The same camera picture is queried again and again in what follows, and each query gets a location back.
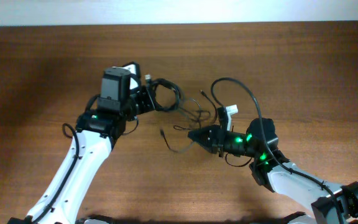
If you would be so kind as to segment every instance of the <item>wood grain surface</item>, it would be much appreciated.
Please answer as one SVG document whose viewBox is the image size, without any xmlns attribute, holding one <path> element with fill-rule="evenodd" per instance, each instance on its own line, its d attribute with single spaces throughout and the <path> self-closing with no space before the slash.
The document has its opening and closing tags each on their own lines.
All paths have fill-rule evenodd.
<svg viewBox="0 0 358 224">
<path fill-rule="evenodd" d="M 0 223 L 25 217 L 43 194 L 70 145 L 61 125 L 74 125 L 100 92 L 103 70 L 131 61 L 208 110 L 200 89 L 209 94 L 220 77 L 243 81 L 288 158 L 326 180 L 358 181 L 358 22 L 0 27 Z M 238 105 L 234 130 L 245 131 L 257 116 L 250 97 L 231 83 L 216 94 Z M 224 221 L 304 210 L 259 187 L 248 167 L 199 146 L 171 153 L 160 127 L 173 147 L 190 142 L 172 129 L 186 124 L 178 114 L 139 119 L 96 174 L 79 217 Z"/>
</svg>

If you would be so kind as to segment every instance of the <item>white backdrop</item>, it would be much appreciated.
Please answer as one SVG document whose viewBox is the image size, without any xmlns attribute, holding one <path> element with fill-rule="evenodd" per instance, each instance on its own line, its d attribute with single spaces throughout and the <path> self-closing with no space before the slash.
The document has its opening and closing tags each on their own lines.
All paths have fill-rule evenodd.
<svg viewBox="0 0 358 224">
<path fill-rule="evenodd" d="M 0 26 L 358 20 L 358 0 L 0 0 Z"/>
</svg>

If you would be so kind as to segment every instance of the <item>green light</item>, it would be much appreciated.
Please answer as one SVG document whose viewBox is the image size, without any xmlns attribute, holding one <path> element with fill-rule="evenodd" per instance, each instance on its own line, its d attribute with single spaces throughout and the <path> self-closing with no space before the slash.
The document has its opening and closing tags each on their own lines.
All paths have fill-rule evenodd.
<svg viewBox="0 0 358 224">
<path fill-rule="evenodd" d="M 252 138 L 252 134 L 248 134 L 247 135 L 247 142 L 249 142 L 249 140 Z"/>
<path fill-rule="evenodd" d="M 236 137 L 234 140 L 235 140 L 235 142 L 237 142 L 237 143 L 242 142 L 242 138 L 240 138 L 240 137 Z"/>
<path fill-rule="evenodd" d="M 264 161 L 265 159 L 266 159 L 266 154 L 265 153 L 263 153 L 260 157 L 259 157 L 259 159 L 261 160 L 261 161 Z"/>
</svg>

